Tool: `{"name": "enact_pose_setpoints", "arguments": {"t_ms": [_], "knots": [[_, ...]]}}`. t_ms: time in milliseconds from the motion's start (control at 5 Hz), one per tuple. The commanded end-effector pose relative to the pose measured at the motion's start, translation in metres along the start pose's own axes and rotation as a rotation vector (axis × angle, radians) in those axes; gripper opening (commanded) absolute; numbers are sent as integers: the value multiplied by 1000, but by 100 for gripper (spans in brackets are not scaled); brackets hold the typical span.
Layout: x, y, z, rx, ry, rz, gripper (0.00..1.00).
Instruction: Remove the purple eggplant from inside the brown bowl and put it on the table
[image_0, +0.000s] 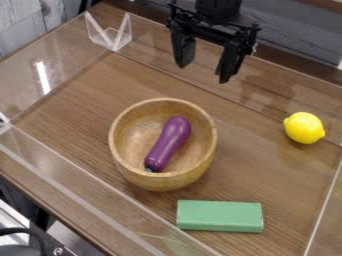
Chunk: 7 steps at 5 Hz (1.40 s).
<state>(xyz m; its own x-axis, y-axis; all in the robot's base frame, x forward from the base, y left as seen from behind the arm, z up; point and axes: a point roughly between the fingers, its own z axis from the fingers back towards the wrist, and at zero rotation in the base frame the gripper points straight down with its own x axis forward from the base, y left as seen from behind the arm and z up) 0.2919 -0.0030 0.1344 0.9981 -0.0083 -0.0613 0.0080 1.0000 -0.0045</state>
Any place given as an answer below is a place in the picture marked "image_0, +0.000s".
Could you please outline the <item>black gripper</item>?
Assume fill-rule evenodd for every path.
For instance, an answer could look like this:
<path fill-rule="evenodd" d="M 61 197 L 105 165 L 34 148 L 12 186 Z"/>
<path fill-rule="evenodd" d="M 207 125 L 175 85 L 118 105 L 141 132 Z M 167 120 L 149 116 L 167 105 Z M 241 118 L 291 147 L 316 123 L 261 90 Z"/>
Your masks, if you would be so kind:
<path fill-rule="evenodd" d="M 219 83 L 229 80 L 240 68 L 244 52 L 256 48 L 259 24 L 240 14 L 241 0 L 169 0 L 167 27 L 175 63 L 184 68 L 195 58 L 195 38 L 223 45 L 215 74 Z"/>

